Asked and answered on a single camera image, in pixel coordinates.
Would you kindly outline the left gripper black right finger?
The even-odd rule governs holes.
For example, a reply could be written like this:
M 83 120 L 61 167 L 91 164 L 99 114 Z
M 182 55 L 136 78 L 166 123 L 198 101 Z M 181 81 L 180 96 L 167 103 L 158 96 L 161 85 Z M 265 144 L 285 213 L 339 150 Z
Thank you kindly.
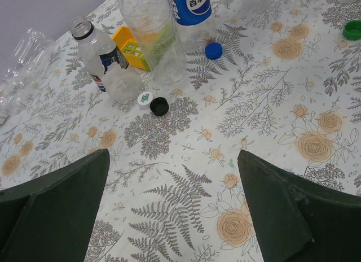
M 264 261 L 360 261 L 360 197 L 245 150 L 237 163 Z

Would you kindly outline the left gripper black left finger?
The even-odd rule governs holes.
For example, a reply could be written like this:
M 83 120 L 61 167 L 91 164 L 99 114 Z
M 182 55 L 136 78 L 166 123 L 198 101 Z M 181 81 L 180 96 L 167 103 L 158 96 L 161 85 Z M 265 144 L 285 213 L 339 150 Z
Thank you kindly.
M 1 191 L 1 261 L 84 261 L 110 165 L 107 149 Z

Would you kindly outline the white cap green print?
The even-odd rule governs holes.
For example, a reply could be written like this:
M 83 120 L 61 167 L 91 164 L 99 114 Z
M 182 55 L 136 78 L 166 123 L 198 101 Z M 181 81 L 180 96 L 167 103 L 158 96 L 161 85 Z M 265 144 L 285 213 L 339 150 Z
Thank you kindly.
M 137 101 L 141 108 L 146 108 L 153 101 L 153 94 L 150 91 L 144 91 L 138 95 Z

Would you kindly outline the clear bottle black cap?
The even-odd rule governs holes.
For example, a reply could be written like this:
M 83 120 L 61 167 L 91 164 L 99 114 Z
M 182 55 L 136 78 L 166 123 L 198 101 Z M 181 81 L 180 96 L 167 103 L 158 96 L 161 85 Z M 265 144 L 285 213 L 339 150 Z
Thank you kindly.
M 115 41 L 82 16 L 70 21 L 69 30 L 85 68 L 99 89 L 120 103 L 137 99 L 142 79 Z

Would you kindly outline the clear bottle white cap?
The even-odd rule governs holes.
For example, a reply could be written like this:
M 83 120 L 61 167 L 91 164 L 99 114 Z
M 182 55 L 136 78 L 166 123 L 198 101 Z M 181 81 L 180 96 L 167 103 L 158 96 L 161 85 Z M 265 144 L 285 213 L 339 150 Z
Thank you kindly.
M 186 75 L 186 56 L 169 1 L 117 1 L 156 81 L 164 85 L 181 82 Z

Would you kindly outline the clear bottle blue label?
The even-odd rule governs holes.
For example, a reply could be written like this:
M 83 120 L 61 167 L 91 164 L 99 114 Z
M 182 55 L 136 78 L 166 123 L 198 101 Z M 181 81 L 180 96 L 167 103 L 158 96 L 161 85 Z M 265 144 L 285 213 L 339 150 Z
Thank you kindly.
M 211 0 L 168 1 L 186 52 L 202 50 L 215 41 L 216 28 Z

